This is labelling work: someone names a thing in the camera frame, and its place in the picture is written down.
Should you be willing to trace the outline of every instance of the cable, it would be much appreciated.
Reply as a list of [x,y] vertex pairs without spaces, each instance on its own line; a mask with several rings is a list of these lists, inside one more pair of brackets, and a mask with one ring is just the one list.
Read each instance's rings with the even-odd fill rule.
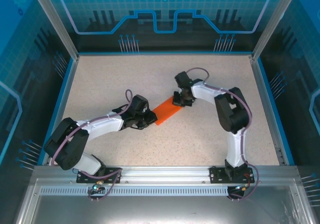
[[128,104],[121,105],[121,106],[119,107],[119,109],[122,109],[123,107],[127,107],[127,106],[128,106]]
[[203,80],[203,82],[205,82],[210,77],[210,74],[209,74],[208,70],[206,70],[204,68],[194,67],[194,68],[191,68],[191,69],[187,70],[186,73],[190,72],[191,70],[203,70],[203,71],[205,71],[206,72],[206,78]]
[[95,122],[95,121],[103,120],[103,119],[110,119],[110,118],[113,118],[113,117],[116,117],[116,116],[118,116],[118,115],[121,115],[121,114],[125,113],[125,111],[127,111],[127,109],[129,108],[129,106],[130,106],[131,103],[132,103],[132,99],[133,99],[133,93],[132,93],[132,91],[131,91],[130,89],[127,89],[127,90],[125,91],[125,96],[126,96],[126,99],[129,101],[129,103],[128,103],[128,105],[125,107],[125,109],[122,110],[120,113],[116,113],[116,114],[113,114],[113,115],[110,115],[110,116],[107,115],[107,116],[101,116],[101,117],[94,118],[94,119],[92,119],[92,120],[90,120],[90,121],[88,121],[88,122],[80,125],[80,126],[77,127],[76,129],[74,129],[74,130],[64,139],[64,141],[61,143],[61,145],[59,146],[59,148],[57,149],[57,151],[56,151],[55,154],[53,155],[52,160],[51,160],[51,165],[52,165],[52,166],[57,166],[57,165],[54,164],[54,163],[55,163],[54,161],[55,161],[56,157],[58,156],[58,154],[60,153],[60,151],[62,150],[62,148],[65,146],[65,144],[68,142],[68,140],[69,140],[71,137],[73,137],[74,134],[75,134],[77,131],[79,131],[79,130],[82,129],[83,127],[85,127],[85,126],[87,126],[87,125],[89,125],[90,123],[93,123],[93,122]]
[[256,168],[256,166],[248,163],[248,161],[245,160],[245,158],[244,158],[244,149],[243,149],[243,148],[244,148],[244,147],[243,147],[243,146],[244,146],[244,145],[243,145],[243,144],[244,144],[244,139],[243,139],[243,137],[244,137],[245,132],[248,130],[248,128],[249,128],[249,127],[251,126],[251,124],[252,124],[252,112],[251,112],[249,106],[246,104],[246,102],[243,101],[238,95],[232,93],[232,92],[229,91],[229,90],[223,89],[223,88],[217,88],[217,87],[213,87],[213,86],[207,85],[207,84],[206,84],[206,80],[210,77],[210,74],[209,74],[208,70],[206,70],[206,69],[204,69],[204,68],[201,68],[201,67],[195,67],[195,68],[191,68],[191,69],[187,70],[186,73],[188,73],[188,72],[191,71],[191,70],[197,70],[197,69],[198,69],[198,70],[203,70],[203,71],[206,72],[207,77],[203,80],[203,83],[204,83],[204,85],[205,85],[207,88],[212,89],[212,90],[216,90],[216,91],[222,91],[222,92],[225,92],[225,93],[233,96],[234,98],[236,98],[236,99],[244,106],[244,108],[246,109],[246,111],[247,111],[247,113],[248,113],[248,117],[249,117],[248,125],[241,131],[241,139],[240,139],[241,158],[242,158],[242,161],[243,161],[245,164],[247,164],[248,166],[251,166],[251,167],[256,171],[256,174],[257,174],[256,176],[257,176],[257,178],[256,178],[256,184],[255,184],[253,190],[252,190],[248,195],[246,195],[246,196],[244,196],[244,197],[241,198],[241,199],[243,199],[243,200],[244,200],[244,199],[247,199],[247,198],[248,198],[249,196],[251,196],[252,193],[256,190],[256,188],[258,187],[258,183],[259,183],[259,172],[258,172],[258,169]]
[[248,187],[250,187],[250,175],[245,173],[244,176],[247,178],[248,180]]
[[[114,187],[114,185],[115,185],[116,181],[118,180],[118,178],[119,178],[119,176],[120,176],[120,173],[121,173],[121,170],[117,170],[117,171],[114,171],[114,172],[112,173],[112,175],[117,174],[117,175],[116,175],[116,178],[114,179],[114,181],[113,181],[113,183],[112,183],[112,185],[111,185],[110,189],[106,192],[106,194],[105,194],[105,195],[103,195],[103,196],[102,196],[102,197],[100,197],[100,198],[98,198],[98,197],[97,197],[97,199],[96,199],[97,201],[99,201],[99,200],[102,200],[102,199],[106,198],[106,196],[110,194],[110,192],[111,192],[112,188]],[[89,197],[89,198],[91,198],[91,200],[94,200],[94,199],[92,198],[91,194],[90,194],[90,193],[91,193],[91,191],[92,191],[92,189],[90,189],[90,190],[88,191],[88,197]]]

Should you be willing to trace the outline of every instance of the speckled tabletop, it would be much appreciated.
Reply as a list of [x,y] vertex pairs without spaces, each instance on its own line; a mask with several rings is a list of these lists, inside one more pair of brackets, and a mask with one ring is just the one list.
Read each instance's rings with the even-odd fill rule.
[[[81,56],[64,117],[85,120],[105,115],[127,103],[128,88],[146,97],[153,109],[177,90],[175,75],[192,67],[206,68],[210,85],[241,89],[253,115],[245,143],[247,160],[278,165],[248,56]],[[189,76],[204,78],[206,74],[196,70]],[[88,142],[85,151],[106,165],[224,165],[226,135],[215,106],[197,100],[160,126],[109,133]]]

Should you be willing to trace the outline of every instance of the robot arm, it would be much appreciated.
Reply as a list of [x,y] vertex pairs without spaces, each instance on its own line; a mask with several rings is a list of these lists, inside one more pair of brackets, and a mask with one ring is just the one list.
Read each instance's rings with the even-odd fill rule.
[[114,116],[123,112],[122,109],[125,106],[127,105],[113,109],[106,118],[91,123],[87,120],[64,119],[45,144],[45,152],[53,157],[66,136],[87,122],[88,125],[81,128],[72,139],[68,140],[55,161],[63,170],[75,168],[90,175],[104,175],[105,165],[95,156],[83,152],[87,142],[109,132],[121,131],[128,127],[142,130],[157,120],[156,115],[149,109],[147,99],[143,96],[135,95],[128,109],[124,113]]
[[[196,99],[203,99],[216,106],[219,122],[228,135],[225,172],[231,181],[234,181],[238,176],[242,177],[243,172],[248,168],[247,164],[243,161],[241,152],[241,138],[243,138],[242,148],[244,150],[245,133],[243,132],[245,132],[244,128],[249,122],[249,116],[244,106],[221,88],[209,86],[200,79],[190,79],[186,72],[179,73],[175,77],[175,80],[179,91],[174,92],[174,105],[182,107],[192,106]],[[239,88],[234,87],[229,91],[239,96],[245,102]]]

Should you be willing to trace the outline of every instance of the orange object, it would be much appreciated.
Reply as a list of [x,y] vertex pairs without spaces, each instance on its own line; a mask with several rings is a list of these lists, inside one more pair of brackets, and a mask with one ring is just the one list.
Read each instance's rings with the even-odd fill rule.
[[171,96],[169,99],[164,101],[162,104],[160,104],[153,110],[153,112],[156,114],[156,117],[158,118],[158,120],[155,123],[156,125],[162,124],[165,120],[173,116],[182,108],[180,106],[175,106],[172,104],[173,98],[174,97]]

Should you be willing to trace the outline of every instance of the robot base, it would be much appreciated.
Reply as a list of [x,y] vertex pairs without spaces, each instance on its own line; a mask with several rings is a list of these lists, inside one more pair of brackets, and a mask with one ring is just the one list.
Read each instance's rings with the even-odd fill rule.
[[[99,172],[99,176],[108,175],[108,174],[110,174],[110,173],[112,173],[112,172],[114,172],[114,171],[117,171],[117,170],[119,170],[119,169],[121,169],[121,168],[117,168],[117,167],[115,167],[115,168],[105,168],[103,173],[101,173],[101,171]],[[117,176],[117,175],[115,174],[115,175],[110,176],[108,179],[104,179],[104,180],[103,180],[103,183],[104,183],[104,184],[112,184],[112,183],[114,182],[116,176]],[[81,173],[80,171],[78,172],[78,175],[77,175],[77,178],[76,178],[76,182],[77,182],[77,183],[90,183],[90,184],[94,184],[94,183],[96,183],[98,180],[99,180],[99,179],[93,179],[93,178],[87,177],[86,175],[84,175],[84,174]],[[120,183],[120,176],[119,176],[118,180],[117,180],[115,183],[116,183],[116,184]]]
[[209,168],[210,175],[210,183],[211,184],[228,184],[228,183],[237,183],[237,184],[245,184],[248,183],[248,179],[244,176],[244,174],[248,174],[250,176],[250,184],[255,182],[255,178],[253,175],[252,168],[246,168],[242,175],[238,178],[235,178],[233,181],[230,180],[229,176],[226,174],[225,167],[211,167]]

